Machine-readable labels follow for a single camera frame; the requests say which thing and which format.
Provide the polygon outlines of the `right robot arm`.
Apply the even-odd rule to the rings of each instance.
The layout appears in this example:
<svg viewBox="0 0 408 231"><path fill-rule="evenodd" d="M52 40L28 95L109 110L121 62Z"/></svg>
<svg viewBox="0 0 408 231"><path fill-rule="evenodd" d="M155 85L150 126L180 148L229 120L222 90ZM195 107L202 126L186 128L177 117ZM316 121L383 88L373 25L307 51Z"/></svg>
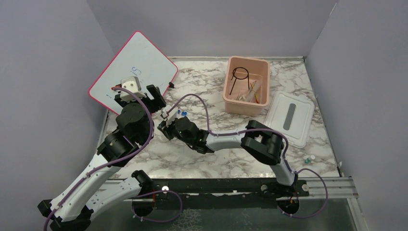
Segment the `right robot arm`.
<svg viewBox="0 0 408 231"><path fill-rule="evenodd" d="M297 189L298 175L285 158L288 139L256 120L250 120L245 128L222 133L200 129L187 117L182 117L170 122L162 121L158 130L168 140L176 138L201 154L224 149L244 149L258 162L271 168L282 195L289 196Z"/></svg>

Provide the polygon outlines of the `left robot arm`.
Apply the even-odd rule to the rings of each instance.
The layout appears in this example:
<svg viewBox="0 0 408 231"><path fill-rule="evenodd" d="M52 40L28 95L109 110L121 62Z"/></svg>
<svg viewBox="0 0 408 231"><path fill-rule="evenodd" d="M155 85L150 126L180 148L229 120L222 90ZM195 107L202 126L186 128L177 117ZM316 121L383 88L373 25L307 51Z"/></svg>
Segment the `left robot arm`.
<svg viewBox="0 0 408 231"><path fill-rule="evenodd" d="M154 136L152 114L166 106L158 87L147 86L153 96L139 97L124 84L113 88L129 93L133 101L125 103L116 117L117 128L107 135L96 154L71 185L54 199L43 200L38 209L46 218L43 229L84 231L101 213L132 196L146 197L152 191L152 180L142 171L118 186L100 192L100 187L129 160L141 152Z"/></svg>

